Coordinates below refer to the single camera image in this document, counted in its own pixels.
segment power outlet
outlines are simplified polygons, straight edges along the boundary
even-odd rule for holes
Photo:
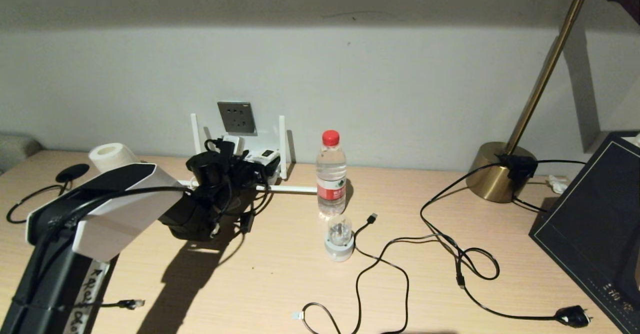
[[[224,129],[230,133],[254,133],[256,123],[249,102],[218,102]]]

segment desk surface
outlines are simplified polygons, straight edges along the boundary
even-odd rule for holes
[[[185,160],[144,157],[177,179],[189,179]],[[0,176],[0,212],[30,192],[52,184],[69,165],[90,163],[87,154],[45,151]],[[78,183],[98,174],[91,168]],[[287,184],[315,182],[311,165],[296,165]],[[373,212],[379,217],[358,237],[358,246],[377,254],[400,236],[424,236],[428,229],[418,210],[430,197],[461,173],[349,168],[352,196],[345,213],[354,228]],[[45,193],[18,209],[25,213],[52,199]],[[540,205],[554,197],[543,185],[530,184],[521,197]],[[372,263],[359,254],[334,263],[325,254],[317,223],[314,195],[276,193],[260,213],[253,230],[228,246],[191,247],[174,239],[159,222],[142,233],[119,257],[105,295],[106,302],[142,298],[146,306],[135,311],[102,309],[94,334],[134,333],[307,333],[301,321],[291,319],[308,302],[320,302],[332,311],[343,333],[357,321],[355,279]],[[487,282],[465,270],[469,291],[483,304],[507,314],[550,316],[560,307],[582,305],[594,320],[578,330],[584,334],[616,333],[617,329],[571,279],[528,237],[536,214],[514,204],[494,204],[461,190],[427,209],[426,216],[462,247],[489,250],[500,263],[501,275]],[[32,248],[25,243],[24,225],[0,224],[0,316],[9,307]],[[414,334],[576,333],[556,322],[499,318],[483,311],[458,288],[454,261],[437,243],[391,246],[387,261],[402,266],[410,276],[409,326]],[[493,266],[478,257],[487,275]],[[361,333],[381,333],[402,327],[405,279],[379,265],[360,280],[363,304]],[[318,308],[307,311],[307,321],[320,333],[335,331]]]

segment white rod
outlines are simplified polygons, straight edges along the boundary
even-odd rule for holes
[[[259,191],[264,191],[264,186],[255,187]],[[269,186],[270,192],[284,192],[284,193],[317,193],[316,187],[297,187],[297,186]]]
[[[183,186],[190,186],[191,181],[178,181]],[[194,181],[194,186],[198,186],[198,182]],[[256,186],[256,190],[265,191],[265,186]],[[279,193],[317,193],[316,187],[302,187],[302,186],[269,186],[269,191]]]
[[[198,127],[198,116],[195,113],[191,114],[191,131],[193,132],[193,143],[194,148],[196,150],[195,154],[202,153],[202,148],[200,145],[200,132]]]
[[[287,143],[287,127],[285,126],[284,116],[278,117],[278,129],[279,129],[279,142],[280,142],[280,177],[282,179],[287,178],[287,162],[289,161]]]

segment toilet paper roll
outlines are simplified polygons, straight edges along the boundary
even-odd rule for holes
[[[122,143],[99,145],[89,152],[89,159],[91,159],[91,162],[98,168],[100,173],[140,162],[138,157]]]

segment red bottle cap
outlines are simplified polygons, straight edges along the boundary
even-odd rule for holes
[[[340,133],[337,131],[324,131],[322,134],[322,144],[327,147],[333,147],[340,143]]]

